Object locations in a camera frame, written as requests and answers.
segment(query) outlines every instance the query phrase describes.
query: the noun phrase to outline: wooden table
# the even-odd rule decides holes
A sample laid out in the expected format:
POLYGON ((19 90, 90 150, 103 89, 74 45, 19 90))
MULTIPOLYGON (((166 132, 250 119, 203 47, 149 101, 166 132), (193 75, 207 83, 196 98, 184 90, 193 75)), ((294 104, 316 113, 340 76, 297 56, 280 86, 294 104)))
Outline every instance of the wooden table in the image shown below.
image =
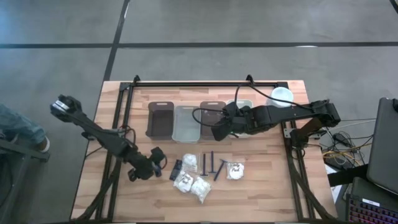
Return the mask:
MULTIPOLYGON (((104 82, 98 103, 95 122, 103 128, 111 128, 120 82, 104 82)), ((308 103, 302 80, 288 81, 296 103, 308 103)), ((259 88, 270 94, 271 87, 259 88)), ((148 104, 151 101, 173 101, 175 106, 198 106, 202 101, 228 101, 234 98, 235 87, 145 87, 134 88, 129 125, 137 132, 139 150, 149 155, 159 146, 166 154, 169 164, 163 176, 149 180, 130 182, 127 172, 130 164, 123 164, 116 199, 115 222, 274 222, 296 221, 294 200, 289 179, 285 148, 280 125, 267 132, 246 139, 226 138, 221 142, 200 140, 196 144, 181 144, 173 141, 152 141, 145 135, 147 130, 148 104), (176 159, 186 153, 215 152, 215 169, 219 159, 245 159, 244 178, 227 180, 223 169, 218 180, 207 177, 211 191, 204 204, 195 195, 183 194, 169 180, 176 159)), ((250 88, 241 88, 239 99, 251 100, 254 106, 263 105, 266 99, 250 88)), ((300 128, 306 121, 298 121, 300 128)), ((88 152, 98 148, 91 142, 88 152)), ((329 213, 336 216, 328 178, 318 147, 305 149, 305 166, 310 188, 329 213)), ((98 193, 101 184, 106 151, 92 154, 84 163, 76 195, 72 218, 78 217, 98 193)), ((305 200, 300 193, 303 210, 307 213, 305 200)))

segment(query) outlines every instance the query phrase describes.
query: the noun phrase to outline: black remote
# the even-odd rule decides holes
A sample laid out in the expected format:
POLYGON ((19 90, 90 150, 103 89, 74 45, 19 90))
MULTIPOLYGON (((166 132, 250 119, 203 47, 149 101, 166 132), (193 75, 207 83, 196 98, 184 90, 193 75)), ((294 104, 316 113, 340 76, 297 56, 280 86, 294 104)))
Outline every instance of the black remote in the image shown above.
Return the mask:
POLYGON ((181 166, 182 166, 182 161, 177 159, 175 161, 173 171, 170 174, 170 178, 169 178, 170 180, 175 180, 177 178, 177 176, 180 174, 181 166))

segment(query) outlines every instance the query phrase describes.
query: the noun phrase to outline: concrete floor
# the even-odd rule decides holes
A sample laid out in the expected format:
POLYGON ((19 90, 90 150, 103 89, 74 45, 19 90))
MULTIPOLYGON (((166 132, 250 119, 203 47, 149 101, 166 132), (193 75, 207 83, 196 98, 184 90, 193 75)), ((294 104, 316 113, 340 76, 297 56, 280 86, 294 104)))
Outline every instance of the concrete floor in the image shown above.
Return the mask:
MULTIPOLYGON (((2 0, 0 44, 111 43, 122 4, 2 0)), ((397 21, 388 0, 134 0, 121 42, 398 41, 397 21)), ((0 102, 41 124, 52 146, 48 163, 32 163, 13 223, 68 220, 87 142, 80 128, 51 116, 49 104, 73 95, 93 118, 109 53, 0 50, 0 102)), ((374 118, 380 97, 398 96, 396 55, 398 47, 119 49, 110 79, 302 79, 310 100, 331 99, 342 119, 374 118)), ((367 136, 373 123, 342 130, 367 136)), ((369 148, 364 153, 367 160, 369 148)))

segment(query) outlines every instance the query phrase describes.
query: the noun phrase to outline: white plastic bag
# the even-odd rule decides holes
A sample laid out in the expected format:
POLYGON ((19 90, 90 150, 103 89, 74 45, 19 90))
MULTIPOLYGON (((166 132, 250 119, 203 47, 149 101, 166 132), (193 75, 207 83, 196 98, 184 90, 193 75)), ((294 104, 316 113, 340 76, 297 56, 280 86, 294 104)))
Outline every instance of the white plastic bag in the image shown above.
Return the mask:
POLYGON ((181 192, 187 193, 191 190, 192 183, 193 177, 186 173, 184 170, 181 170, 179 175, 175 179, 173 186, 178 188, 181 192))
POLYGON ((198 196, 200 203, 203 203, 205 201, 205 198, 210 190, 210 183, 203 180, 201 177, 197 177, 195 183, 193 183, 191 187, 191 193, 198 196))
POLYGON ((239 180, 244 174, 243 162, 227 162, 226 164, 226 178, 229 180, 239 180))
POLYGON ((198 172, 198 156, 194 154, 185 154, 182 157, 182 170, 198 172))

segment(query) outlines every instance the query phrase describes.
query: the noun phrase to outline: jeans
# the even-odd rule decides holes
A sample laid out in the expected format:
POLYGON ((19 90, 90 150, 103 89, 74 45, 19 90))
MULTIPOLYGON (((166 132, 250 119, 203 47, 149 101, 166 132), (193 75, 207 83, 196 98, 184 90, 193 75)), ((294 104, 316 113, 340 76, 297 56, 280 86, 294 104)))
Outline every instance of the jeans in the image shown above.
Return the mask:
POLYGON ((0 103, 0 130, 8 140, 13 139, 17 134, 34 144, 41 143, 45 139, 45 131, 42 127, 2 103, 0 103))

